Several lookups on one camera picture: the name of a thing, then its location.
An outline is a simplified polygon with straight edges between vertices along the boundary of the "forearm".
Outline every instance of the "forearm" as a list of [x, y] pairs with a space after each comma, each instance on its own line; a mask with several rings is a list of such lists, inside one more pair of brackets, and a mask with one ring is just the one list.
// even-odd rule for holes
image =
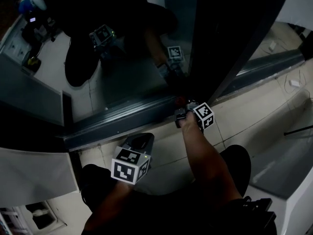
[[190, 167], [209, 204], [219, 208], [230, 200], [241, 198], [225, 161], [198, 126], [189, 124], [182, 131]]
[[161, 39], [151, 27], [145, 29], [144, 39], [155, 65], [158, 67], [165, 64], [167, 56], [162, 49]]
[[84, 230], [93, 231], [114, 220], [125, 207], [133, 187], [118, 181], [112, 192], [89, 217]]

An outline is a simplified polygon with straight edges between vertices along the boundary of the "glass door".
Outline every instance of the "glass door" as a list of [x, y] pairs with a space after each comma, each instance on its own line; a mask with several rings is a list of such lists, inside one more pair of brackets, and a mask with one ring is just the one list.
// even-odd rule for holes
[[285, 0], [35, 1], [16, 1], [30, 46], [20, 65], [71, 97], [73, 123], [58, 137], [72, 150], [161, 122], [177, 98], [212, 103]]

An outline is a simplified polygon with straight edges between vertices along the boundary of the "black pole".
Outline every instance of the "black pole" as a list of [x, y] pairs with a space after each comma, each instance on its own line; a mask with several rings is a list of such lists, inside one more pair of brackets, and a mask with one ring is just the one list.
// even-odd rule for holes
[[308, 127], [304, 127], [304, 128], [301, 128], [301, 129], [298, 129], [298, 130], [295, 130], [295, 131], [285, 132], [284, 136], [287, 136], [289, 134], [296, 133], [296, 132], [299, 132], [299, 131], [308, 130], [308, 129], [311, 129], [311, 128], [313, 128], [313, 125], [310, 125]]

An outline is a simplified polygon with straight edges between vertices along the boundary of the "finger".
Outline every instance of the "finger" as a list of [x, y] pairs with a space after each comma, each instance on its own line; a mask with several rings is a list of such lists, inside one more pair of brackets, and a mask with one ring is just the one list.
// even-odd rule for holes
[[179, 126], [180, 126], [181, 128], [183, 128], [183, 127], [185, 126], [185, 124], [186, 124], [186, 119], [181, 119], [181, 120], [179, 120]]
[[186, 121], [187, 121], [188, 123], [197, 122], [196, 115], [195, 115], [193, 112], [188, 112], [188, 113], [187, 113], [187, 117], [186, 117]]

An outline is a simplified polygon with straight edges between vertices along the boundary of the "person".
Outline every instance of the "person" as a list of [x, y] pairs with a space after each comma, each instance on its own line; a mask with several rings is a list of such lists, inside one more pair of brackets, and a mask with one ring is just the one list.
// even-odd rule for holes
[[147, 0], [45, 0], [60, 28], [71, 38], [65, 62], [67, 81], [80, 87], [91, 78], [100, 54], [93, 48], [89, 34], [106, 24], [118, 38], [125, 36], [128, 56], [152, 56], [159, 67], [167, 62], [160, 35], [178, 25], [168, 9]]
[[219, 154], [199, 130], [192, 112], [180, 125], [195, 181], [176, 192], [152, 196], [110, 178], [109, 170], [87, 165], [82, 198], [92, 215], [82, 235], [164, 231], [276, 234], [274, 222], [264, 231], [259, 224], [262, 218], [242, 210], [251, 172], [247, 151], [232, 145]]

